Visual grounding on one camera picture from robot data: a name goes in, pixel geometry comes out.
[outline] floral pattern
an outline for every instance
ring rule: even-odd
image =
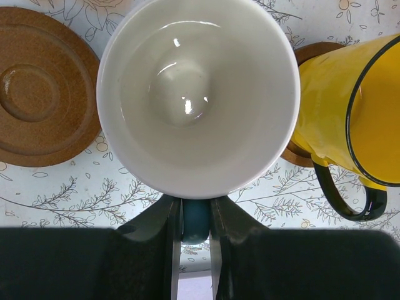
[[[348,46],[399,31],[396,0],[254,1],[282,27],[294,49],[318,41]],[[57,19],[80,35],[99,57],[118,23],[139,2],[0,0],[3,6],[29,8]],[[365,194],[357,176],[333,166],[331,172],[347,203],[361,210]],[[399,189],[389,189],[388,207],[379,219],[349,222],[330,207],[313,169],[279,159],[259,179],[230,197],[270,228],[377,229],[400,243],[399,193]],[[103,134],[80,155],[57,166],[26,168],[0,161],[2,226],[116,228],[160,197],[161,193],[128,173]],[[209,241],[183,245],[180,272],[209,269],[209,250]]]

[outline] black rim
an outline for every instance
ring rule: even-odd
[[[400,36],[395,37],[392,41],[388,42],[381,50],[378,51],[378,53],[376,53],[374,55],[374,57],[367,63],[366,67],[362,70],[360,76],[358,77],[357,81],[356,81],[356,85],[354,86],[351,96],[350,96],[350,101],[349,101],[349,105],[347,106],[347,112],[346,112],[346,140],[347,140],[347,148],[349,149],[350,152],[350,156],[352,158],[352,160],[354,161],[354,163],[356,164],[357,168],[361,171],[361,173],[367,177],[369,180],[381,184],[383,186],[395,186],[395,187],[399,187],[400,183],[392,183],[392,182],[386,182],[386,181],[382,181],[379,179],[376,179],[375,177],[373,177],[372,175],[370,175],[361,165],[361,163],[358,161],[355,153],[354,153],[354,149],[353,149],[353,145],[351,144],[351,138],[350,138],[350,116],[351,116],[351,110],[353,108],[353,104],[354,104],[354,100],[356,98],[356,94],[357,91],[361,85],[361,82],[363,81],[365,75],[367,74],[367,72],[369,71],[369,69],[373,66],[373,64],[390,48],[392,48],[394,45],[396,45],[398,42],[400,42]]]

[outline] floral tablecloth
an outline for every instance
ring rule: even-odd
[[[350,45],[400,31],[400,0],[255,1],[281,25],[293,48],[318,41]],[[2,6],[33,9],[64,23],[99,57],[118,23],[138,2],[0,0]],[[357,177],[337,167],[331,172],[349,205],[362,209],[365,195]],[[329,206],[312,169],[279,159],[256,182],[230,197],[271,228],[378,229],[400,242],[399,193],[389,190],[389,204],[380,219],[349,222]],[[57,166],[26,168],[0,162],[1,226],[116,228],[160,197],[128,173],[102,134],[80,155]],[[181,272],[209,269],[209,260],[207,241],[183,245]]]

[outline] wooden coaster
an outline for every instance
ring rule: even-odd
[[[297,65],[300,66],[308,59],[315,58],[316,56],[320,56],[343,47],[343,45],[336,42],[316,42],[315,44],[304,46],[295,50],[294,54],[296,55]],[[281,157],[297,166],[306,168],[313,167],[311,155],[307,151],[294,144],[292,141],[290,141],[286,146],[286,149],[283,151]]]
[[[0,8],[0,161],[59,164],[101,127],[99,59],[68,27],[28,9]]]

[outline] yellow cup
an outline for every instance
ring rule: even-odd
[[[344,218],[378,218],[386,186],[400,186],[400,35],[344,47],[299,67],[301,105],[292,142],[311,153],[331,206]],[[328,165],[359,175],[366,188],[362,212],[334,186]]]

